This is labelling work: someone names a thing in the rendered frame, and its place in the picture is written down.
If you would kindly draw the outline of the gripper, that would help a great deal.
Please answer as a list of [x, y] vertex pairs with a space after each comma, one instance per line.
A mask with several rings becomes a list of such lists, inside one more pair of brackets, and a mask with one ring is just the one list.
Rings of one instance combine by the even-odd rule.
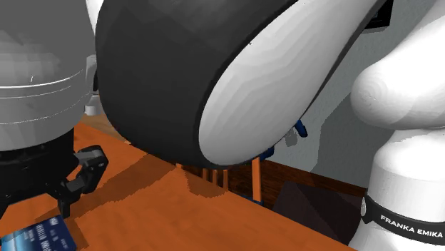
[[[73, 149], [74, 130], [39, 145], [0, 151], [0, 218], [7, 207], [22, 200], [48, 193], [58, 200], [63, 219], [81, 194], [98, 186], [108, 159], [99, 145]], [[81, 164], [74, 180], [66, 177]]]

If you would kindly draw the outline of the blue patterned box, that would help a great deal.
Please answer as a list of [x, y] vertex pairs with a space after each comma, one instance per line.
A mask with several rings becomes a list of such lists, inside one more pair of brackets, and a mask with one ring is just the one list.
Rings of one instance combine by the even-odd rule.
[[1, 238], [1, 251], [76, 251], [60, 215], [29, 225]]

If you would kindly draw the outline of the wooden chair with blue seat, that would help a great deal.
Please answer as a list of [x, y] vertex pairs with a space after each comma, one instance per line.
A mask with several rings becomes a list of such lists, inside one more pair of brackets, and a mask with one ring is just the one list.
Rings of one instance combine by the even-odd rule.
[[[297, 131], [298, 135], [302, 138], [306, 138], [308, 136], [307, 129], [305, 128], [304, 124], [301, 120], [298, 120], [294, 125], [293, 128], [290, 129], [290, 131], [285, 135], [285, 138], [289, 138], [291, 132]], [[261, 165], [260, 163], [264, 161], [265, 159], [271, 157], [275, 153], [275, 147], [272, 146], [268, 148], [266, 151], [258, 155], [256, 158], [253, 158], [252, 160], [247, 160], [244, 162], [244, 164], [250, 164], [251, 165], [251, 171], [252, 171], [252, 196], [251, 197], [245, 197], [244, 198], [258, 204], [258, 205], [264, 205], [264, 202], [262, 200], [262, 182], [261, 182]], [[207, 180], [209, 178], [209, 171], [212, 173], [212, 182], [217, 185], [218, 183], [218, 170], [210, 170], [208, 168], [201, 168], [201, 177], [204, 180]]]

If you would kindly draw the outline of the black framed wall picture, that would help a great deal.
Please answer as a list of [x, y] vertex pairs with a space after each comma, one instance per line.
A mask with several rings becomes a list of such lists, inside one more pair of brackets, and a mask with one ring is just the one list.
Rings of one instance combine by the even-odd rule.
[[391, 22], [393, 5], [394, 0], [386, 0], [364, 29], [368, 30], [388, 27]]

